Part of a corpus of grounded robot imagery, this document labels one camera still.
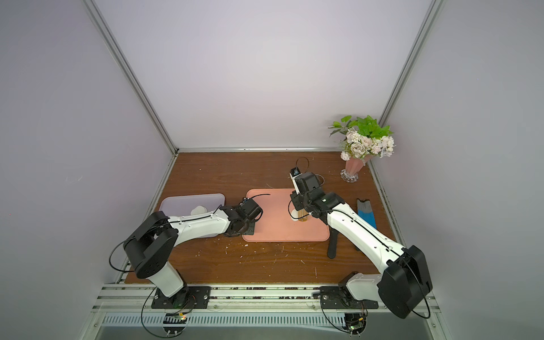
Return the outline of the small dough piece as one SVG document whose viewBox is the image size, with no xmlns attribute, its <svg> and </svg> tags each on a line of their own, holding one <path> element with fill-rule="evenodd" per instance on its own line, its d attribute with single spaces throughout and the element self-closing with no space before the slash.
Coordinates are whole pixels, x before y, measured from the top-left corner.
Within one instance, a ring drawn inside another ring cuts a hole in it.
<svg viewBox="0 0 544 340">
<path fill-rule="evenodd" d="M 290 216 L 291 216 L 292 220 L 294 220 L 294 221 L 298 221 L 297 218 L 296 218 L 296 215 L 297 215 L 297 210 L 292 210 L 290 212 Z"/>
</svg>

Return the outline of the pink silicone mat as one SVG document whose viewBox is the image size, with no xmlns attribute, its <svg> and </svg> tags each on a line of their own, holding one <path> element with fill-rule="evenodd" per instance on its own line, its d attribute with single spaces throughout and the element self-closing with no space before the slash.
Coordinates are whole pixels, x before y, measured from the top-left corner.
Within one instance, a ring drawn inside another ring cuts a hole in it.
<svg viewBox="0 0 544 340">
<path fill-rule="evenodd" d="M 253 235 L 244 235 L 246 242 L 324 242 L 330 231 L 321 220 L 308 217 L 306 222 L 292 220 L 290 212 L 291 190 L 288 188 L 251 189 L 247 197 L 253 198 L 263 210 L 256 222 Z"/>
</svg>

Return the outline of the wooden rolling pin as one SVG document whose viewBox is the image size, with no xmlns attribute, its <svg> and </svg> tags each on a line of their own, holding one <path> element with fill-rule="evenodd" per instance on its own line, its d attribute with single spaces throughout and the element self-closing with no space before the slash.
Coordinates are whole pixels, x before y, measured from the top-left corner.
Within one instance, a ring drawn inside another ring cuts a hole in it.
<svg viewBox="0 0 544 340">
<path fill-rule="evenodd" d="M 296 218 L 299 222 L 306 222 L 309 215 L 310 214 L 305 209 L 301 209 L 297 211 Z"/>
</svg>

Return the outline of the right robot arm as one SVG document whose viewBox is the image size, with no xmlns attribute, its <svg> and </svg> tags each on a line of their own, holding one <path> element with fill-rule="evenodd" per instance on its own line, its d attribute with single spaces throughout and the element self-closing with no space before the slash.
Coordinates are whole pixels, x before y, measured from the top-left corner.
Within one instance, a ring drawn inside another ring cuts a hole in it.
<svg viewBox="0 0 544 340">
<path fill-rule="evenodd" d="M 324 192 L 312 172 L 303 174 L 295 167 L 290 178 L 295 209 L 344 235 L 371 260 L 381 274 L 378 295 L 391 313 L 401 319 L 412 313 L 433 289 L 423 251 L 415 245 L 406 248 L 371 227 L 339 195 Z"/>
</svg>

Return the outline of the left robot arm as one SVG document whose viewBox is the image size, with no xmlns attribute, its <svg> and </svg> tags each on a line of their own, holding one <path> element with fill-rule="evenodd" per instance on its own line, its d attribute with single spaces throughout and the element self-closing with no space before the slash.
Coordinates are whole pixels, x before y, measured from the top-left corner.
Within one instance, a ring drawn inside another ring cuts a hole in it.
<svg viewBox="0 0 544 340">
<path fill-rule="evenodd" d="M 245 235 L 262 215 L 253 198 L 192 216 L 154 212 L 122 243 L 123 250 L 136 276 L 151 281 L 160 297 L 185 298 L 187 284 L 169 263 L 173 249 L 192 239 Z"/>
</svg>

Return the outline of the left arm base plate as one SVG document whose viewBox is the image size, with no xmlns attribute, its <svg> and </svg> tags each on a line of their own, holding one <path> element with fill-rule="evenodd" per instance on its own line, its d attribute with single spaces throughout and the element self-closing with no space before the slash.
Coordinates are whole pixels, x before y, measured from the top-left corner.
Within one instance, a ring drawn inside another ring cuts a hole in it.
<svg viewBox="0 0 544 340">
<path fill-rule="evenodd" d="M 210 286 L 186 286 L 171 297 L 160 290 L 154 293 L 152 309 L 206 309 L 211 296 Z"/>
</svg>

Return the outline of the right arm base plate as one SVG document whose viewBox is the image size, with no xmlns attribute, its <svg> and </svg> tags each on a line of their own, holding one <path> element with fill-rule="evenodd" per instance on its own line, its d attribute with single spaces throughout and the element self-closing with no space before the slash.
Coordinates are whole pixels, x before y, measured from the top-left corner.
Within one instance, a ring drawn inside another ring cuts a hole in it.
<svg viewBox="0 0 544 340">
<path fill-rule="evenodd" d="M 313 294 L 324 310 L 377 310 L 378 302 L 374 300 L 355 300 L 345 289 L 338 286 L 321 286 L 318 293 Z"/>
</svg>

